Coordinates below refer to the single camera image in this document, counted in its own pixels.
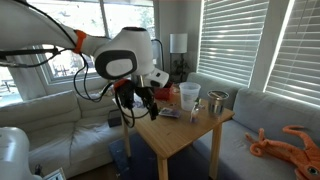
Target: stuffed octopus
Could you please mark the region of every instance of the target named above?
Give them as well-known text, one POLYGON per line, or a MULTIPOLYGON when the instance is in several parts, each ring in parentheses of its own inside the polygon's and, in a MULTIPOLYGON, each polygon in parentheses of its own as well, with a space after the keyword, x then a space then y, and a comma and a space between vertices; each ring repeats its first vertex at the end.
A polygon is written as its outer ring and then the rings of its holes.
POLYGON ((285 133, 299 136, 305 145, 305 149, 299 149, 291 144, 266 139, 264 129, 259 129, 259 140, 255 141, 248 133, 246 138, 252 143, 250 152, 261 157, 264 152, 279 159, 288 161, 297 166, 295 174, 297 180, 320 180, 320 148, 304 132, 295 129, 303 126, 290 125, 282 130, 285 133))

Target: gray couch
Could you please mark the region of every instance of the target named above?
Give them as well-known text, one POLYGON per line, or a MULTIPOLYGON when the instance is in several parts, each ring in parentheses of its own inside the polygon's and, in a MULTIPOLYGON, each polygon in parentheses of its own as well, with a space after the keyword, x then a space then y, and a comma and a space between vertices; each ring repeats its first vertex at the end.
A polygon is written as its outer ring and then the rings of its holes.
MULTIPOLYGON (((223 124, 219 157, 218 179, 220 180, 270 180, 296 179, 293 164, 270 155, 256 157, 250 153, 250 143, 245 138, 248 132, 254 139, 258 129, 264 128, 269 139, 284 141, 304 148, 302 140, 286 134, 286 125, 305 126, 304 132, 320 146, 320 109, 293 102, 282 97, 247 89, 227 81, 190 73, 187 81, 201 85, 200 96, 207 98, 209 90, 221 90, 230 94, 226 107, 235 115, 223 124)), ((205 158, 210 158, 212 132, 194 142, 194 147, 205 158)))
POLYGON ((108 125, 113 109, 112 97, 94 103, 67 91, 1 107, 0 127, 27 134, 31 172, 36 164, 44 175, 62 167, 69 178, 112 162, 107 146, 123 137, 121 126, 108 125))

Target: clear cup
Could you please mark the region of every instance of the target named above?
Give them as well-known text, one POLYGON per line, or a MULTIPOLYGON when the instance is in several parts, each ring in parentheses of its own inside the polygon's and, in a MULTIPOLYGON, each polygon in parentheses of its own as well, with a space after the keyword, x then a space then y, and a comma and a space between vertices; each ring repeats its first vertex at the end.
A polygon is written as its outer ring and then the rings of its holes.
POLYGON ((185 111, 191 111, 195 101, 199 96, 201 86, 193 82, 180 83, 181 108, 185 111))

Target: small object on table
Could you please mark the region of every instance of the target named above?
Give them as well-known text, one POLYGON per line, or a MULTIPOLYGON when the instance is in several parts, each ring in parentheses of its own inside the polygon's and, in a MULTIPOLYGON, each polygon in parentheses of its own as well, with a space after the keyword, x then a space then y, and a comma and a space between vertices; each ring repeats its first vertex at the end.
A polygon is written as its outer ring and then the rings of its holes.
POLYGON ((158 100, 170 100, 170 96, 173 92, 173 83, 168 82, 163 88, 154 88, 154 98, 158 100))
POLYGON ((176 109, 171 109, 171 108, 166 108, 165 107, 165 108, 162 108, 160 110, 159 115, 179 118, 180 117, 180 111, 176 110, 176 109))
POLYGON ((199 96, 201 89, 200 84, 194 82, 183 82, 180 83, 180 97, 181 97, 181 108, 185 111, 192 111, 194 102, 199 96))
POLYGON ((194 104, 194 107, 192 108, 191 111, 191 117, 190 117, 190 122, 191 123, 195 123, 197 121, 198 118, 198 113, 200 110, 200 98, 198 97, 195 101, 196 103, 194 104))
POLYGON ((211 116, 220 116, 223 113, 224 103, 229 98, 229 94, 222 91, 208 92, 208 111, 211 116))

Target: white couch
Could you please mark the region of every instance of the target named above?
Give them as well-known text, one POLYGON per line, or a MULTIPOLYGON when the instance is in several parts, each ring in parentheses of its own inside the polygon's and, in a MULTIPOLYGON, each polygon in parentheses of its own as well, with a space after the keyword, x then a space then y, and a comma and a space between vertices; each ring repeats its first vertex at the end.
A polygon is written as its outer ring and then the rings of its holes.
POLYGON ((67 178, 112 162, 108 144, 123 137, 110 128, 113 97, 99 103, 66 91, 0 108, 0 127, 18 127, 30 141, 29 167, 40 164, 44 175, 62 167, 67 178))

